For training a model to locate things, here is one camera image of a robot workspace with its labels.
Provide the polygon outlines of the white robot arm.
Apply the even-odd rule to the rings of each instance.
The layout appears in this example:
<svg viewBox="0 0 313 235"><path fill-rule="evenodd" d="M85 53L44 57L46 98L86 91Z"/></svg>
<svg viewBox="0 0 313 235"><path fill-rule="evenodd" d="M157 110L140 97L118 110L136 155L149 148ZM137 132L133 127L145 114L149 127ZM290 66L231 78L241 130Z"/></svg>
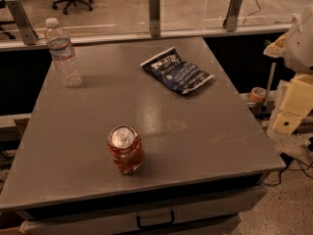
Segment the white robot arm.
<svg viewBox="0 0 313 235"><path fill-rule="evenodd" d="M263 54L283 58L285 67L295 72L272 126L276 132L291 135L313 110L313 4Z"/></svg>

